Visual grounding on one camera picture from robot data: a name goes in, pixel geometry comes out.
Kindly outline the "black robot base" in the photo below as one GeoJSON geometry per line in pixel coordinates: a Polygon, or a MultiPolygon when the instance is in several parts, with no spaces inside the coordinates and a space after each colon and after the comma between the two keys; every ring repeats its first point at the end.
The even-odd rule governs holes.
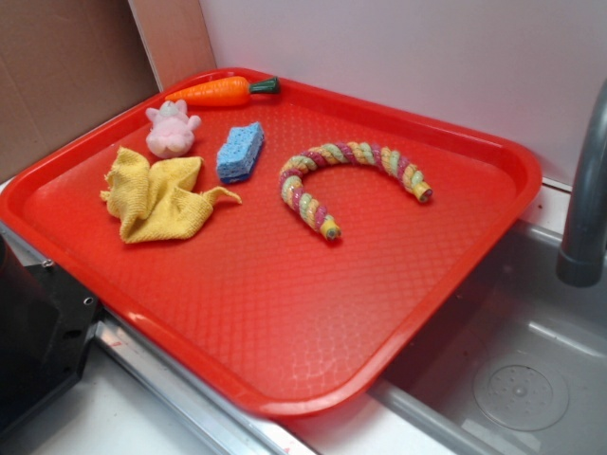
{"type": "Polygon", "coordinates": [[[1,241],[1,436],[77,384],[101,312],[57,264],[22,264],[1,241]]]}

